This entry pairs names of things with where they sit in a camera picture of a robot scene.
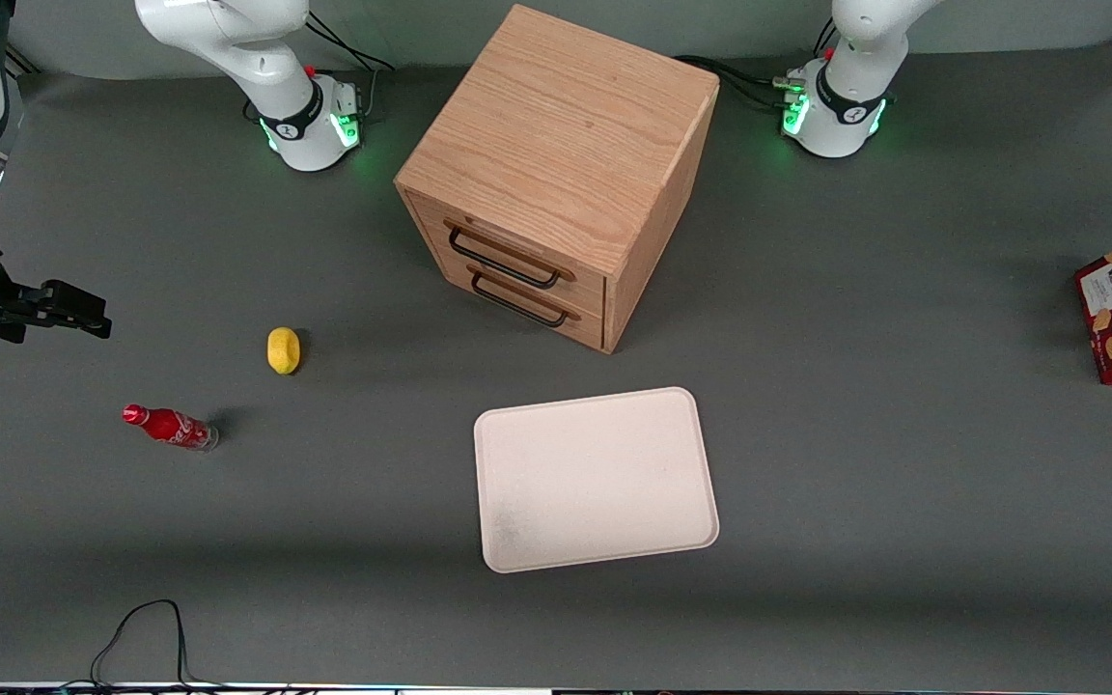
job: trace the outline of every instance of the black metal handle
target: black metal handle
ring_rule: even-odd
[[[529,320],[538,322],[538,325],[547,326],[547,328],[559,328],[560,326],[565,325],[565,319],[568,318],[568,311],[562,311],[559,314],[559,318],[556,319],[545,319],[544,317],[539,317],[538,314],[530,311],[530,309],[526,309],[524,307],[519,307],[519,305],[509,302],[508,299],[503,298],[503,296],[492,295],[490,291],[483,289],[480,286],[478,286],[479,280],[483,280],[483,274],[475,274],[475,277],[471,278],[471,289],[475,290],[476,295],[481,296],[481,298],[485,298],[486,300],[488,300],[488,302],[498,304],[506,309],[512,309],[513,311],[517,311],[522,314],[522,316],[528,318]]]
[[[559,280],[559,271],[553,271],[553,276],[547,278],[547,280],[539,280],[538,278],[529,277],[529,275],[525,272],[516,271],[515,269],[498,262],[498,260],[492,260],[483,254],[471,251],[467,249],[467,247],[460,246],[457,242],[457,238],[463,235],[463,230],[460,230],[460,228],[456,225],[451,225],[450,228],[449,246],[454,247],[454,251],[458,251],[458,254],[466,256],[467,259],[477,260],[486,267],[495,269],[495,271],[504,272],[508,277],[512,277],[513,280],[525,281],[526,285],[529,285],[530,287],[538,287],[538,289],[552,289],[552,286],[556,285],[556,281]]]

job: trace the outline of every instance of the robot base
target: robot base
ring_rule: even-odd
[[[790,78],[803,79],[805,85],[812,85],[815,82],[817,71],[825,64],[824,59],[815,58],[800,68],[788,70],[786,75]],[[806,89],[784,112],[780,132],[820,157],[846,157],[860,150],[865,140],[877,131],[878,119],[884,109],[886,100],[883,99],[873,113],[862,113],[860,122],[842,123],[838,122],[835,111],[817,96],[816,89]]]
[[[312,78],[322,96],[321,115],[306,129],[299,140],[275,136],[264,121],[260,127],[268,136],[268,146],[281,155],[292,170],[317,172],[339,161],[358,146],[361,120],[358,115],[358,90],[354,85],[337,82],[326,75]]]

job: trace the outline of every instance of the wooden box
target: wooden box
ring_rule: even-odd
[[[454,285],[612,353],[719,80],[514,4],[394,183]]]

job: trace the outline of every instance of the red bottle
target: red bottle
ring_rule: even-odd
[[[149,433],[151,438],[195,451],[217,446],[217,428],[169,408],[149,409],[132,404],[122,409],[122,421]]]

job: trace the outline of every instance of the white tray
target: white tray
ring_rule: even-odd
[[[483,559],[495,572],[694,550],[719,536],[684,388],[488,410],[475,453]]]

